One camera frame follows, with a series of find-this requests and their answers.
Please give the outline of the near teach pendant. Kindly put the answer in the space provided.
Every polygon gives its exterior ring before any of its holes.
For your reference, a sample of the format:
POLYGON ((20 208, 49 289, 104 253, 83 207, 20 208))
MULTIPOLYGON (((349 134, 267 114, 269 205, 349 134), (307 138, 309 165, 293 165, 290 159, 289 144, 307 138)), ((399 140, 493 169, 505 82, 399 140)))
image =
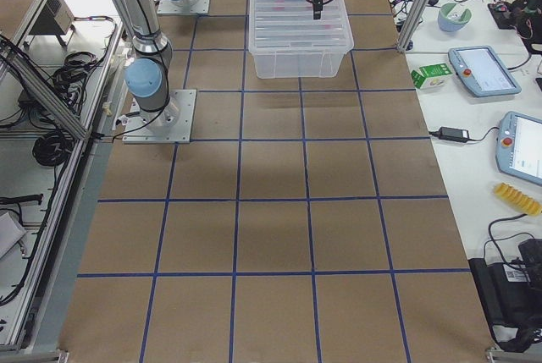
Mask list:
POLYGON ((495 159, 502 173, 541 185, 541 120, 508 112, 499 124, 495 159))

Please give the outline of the black power adapter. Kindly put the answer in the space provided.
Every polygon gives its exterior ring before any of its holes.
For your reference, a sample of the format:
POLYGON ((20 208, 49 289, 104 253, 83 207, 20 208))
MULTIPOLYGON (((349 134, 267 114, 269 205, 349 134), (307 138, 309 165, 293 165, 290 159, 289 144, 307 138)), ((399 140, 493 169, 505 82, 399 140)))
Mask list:
POLYGON ((459 143, 467 143, 470 141, 469 132, 466 129, 441 126, 435 131, 429 131, 429 134, 439 140, 459 143))

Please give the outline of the aluminium frame left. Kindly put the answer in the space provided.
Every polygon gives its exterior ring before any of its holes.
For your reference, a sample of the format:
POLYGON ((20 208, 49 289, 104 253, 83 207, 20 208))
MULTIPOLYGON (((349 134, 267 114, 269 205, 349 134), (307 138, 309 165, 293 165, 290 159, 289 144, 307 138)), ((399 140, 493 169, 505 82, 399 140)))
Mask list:
POLYGON ((48 78, 63 62, 67 48, 49 38, 29 41, 30 29, 46 3, 1 0, 1 194, 27 198, 23 205, 2 209, 25 228, 1 259, 1 353, 5 356, 58 347, 65 313, 53 301, 57 264, 77 213, 76 172, 91 124, 102 108, 108 62, 122 32, 112 0, 68 0, 82 18, 72 48, 91 50, 102 61, 91 78, 82 113, 74 115, 53 94, 48 78), (42 166, 33 157, 33 145, 43 129, 21 117, 22 90, 35 96, 75 138, 71 157, 56 168, 42 166))

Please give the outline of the clear plastic box lid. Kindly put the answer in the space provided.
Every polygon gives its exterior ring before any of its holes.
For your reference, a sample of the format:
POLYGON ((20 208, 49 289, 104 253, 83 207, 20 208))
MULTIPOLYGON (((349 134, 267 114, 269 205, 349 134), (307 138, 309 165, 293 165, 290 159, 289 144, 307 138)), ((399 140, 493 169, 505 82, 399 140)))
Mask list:
POLYGON ((344 0, 313 18, 305 0, 250 0, 248 50, 253 54, 348 52, 354 46, 344 0))

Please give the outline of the yellow corrugated toy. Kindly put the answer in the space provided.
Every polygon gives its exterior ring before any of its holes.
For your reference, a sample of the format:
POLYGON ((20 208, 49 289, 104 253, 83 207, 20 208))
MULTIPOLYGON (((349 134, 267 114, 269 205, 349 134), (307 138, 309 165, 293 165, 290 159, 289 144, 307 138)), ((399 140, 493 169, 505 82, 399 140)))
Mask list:
POLYGON ((529 216, 539 216, 541 214, 541 203, 539 201, 509 184, 500 183, 494 187, 493 192, 504 202, 524 214, 529 216))

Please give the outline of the green bowl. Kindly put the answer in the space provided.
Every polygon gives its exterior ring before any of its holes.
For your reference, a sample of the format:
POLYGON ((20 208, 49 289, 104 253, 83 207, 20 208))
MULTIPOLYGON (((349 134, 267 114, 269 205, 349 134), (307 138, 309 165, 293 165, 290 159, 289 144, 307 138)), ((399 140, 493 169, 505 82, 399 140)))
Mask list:
POLYGON ((448 33, 457 32, 471 20, 472 12, 460 3, 445 3, 438 13, 439 28, 448 33))

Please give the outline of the green white carton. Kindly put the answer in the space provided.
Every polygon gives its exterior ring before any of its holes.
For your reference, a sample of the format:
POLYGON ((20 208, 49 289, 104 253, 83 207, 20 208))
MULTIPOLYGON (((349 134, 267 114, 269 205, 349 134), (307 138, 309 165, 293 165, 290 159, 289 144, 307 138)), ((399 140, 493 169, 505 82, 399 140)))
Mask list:
POLYGON ((446 63, 421 66, 411 71, 412 82, 419 90, 440 87, 451 76, 452 71, 446 63))

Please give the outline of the far teach pendant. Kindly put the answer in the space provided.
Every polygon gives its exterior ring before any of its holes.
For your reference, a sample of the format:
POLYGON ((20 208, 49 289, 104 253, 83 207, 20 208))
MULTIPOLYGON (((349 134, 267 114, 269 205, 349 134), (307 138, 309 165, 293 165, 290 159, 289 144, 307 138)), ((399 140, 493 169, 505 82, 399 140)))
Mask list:
POLYGON ((463 86, 476 97, 516 95, 522 91, 490 46, 459 47, 448 59, 463 86))

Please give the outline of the clear plastic storage box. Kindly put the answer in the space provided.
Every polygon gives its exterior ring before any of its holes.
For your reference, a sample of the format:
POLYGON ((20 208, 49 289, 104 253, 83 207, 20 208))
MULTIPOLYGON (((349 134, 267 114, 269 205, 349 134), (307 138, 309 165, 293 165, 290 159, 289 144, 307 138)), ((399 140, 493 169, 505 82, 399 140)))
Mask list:
POLYGON ((344 0, 313 18, 305 0, 250 0, 248 50, 257 77, 331 78, 354 47, 344 0))

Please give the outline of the teach pendant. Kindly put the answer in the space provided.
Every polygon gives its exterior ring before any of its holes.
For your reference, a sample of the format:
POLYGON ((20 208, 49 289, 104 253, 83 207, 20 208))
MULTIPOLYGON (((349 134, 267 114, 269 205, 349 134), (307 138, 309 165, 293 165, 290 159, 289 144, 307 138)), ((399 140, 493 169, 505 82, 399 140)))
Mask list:
POLYGON ((499 124, 495 159, 502 173, 541 185, 541 120, 508 112, 499 124))
POLYGON ((476 97, 516 95, 522 91, 490 46, 459 47, 448 59, 463 86, 476 97))

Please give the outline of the black device on table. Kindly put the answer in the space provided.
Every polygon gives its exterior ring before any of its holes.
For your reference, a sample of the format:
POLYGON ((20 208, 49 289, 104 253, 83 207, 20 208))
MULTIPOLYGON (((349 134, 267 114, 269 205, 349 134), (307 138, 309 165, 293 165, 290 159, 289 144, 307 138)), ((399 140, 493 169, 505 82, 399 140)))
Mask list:
POLYGON ((468 264, 492 339, 506 352, 522 353, 541 342, 541 240, 524 240, 518 249, 515 261, 468 264))

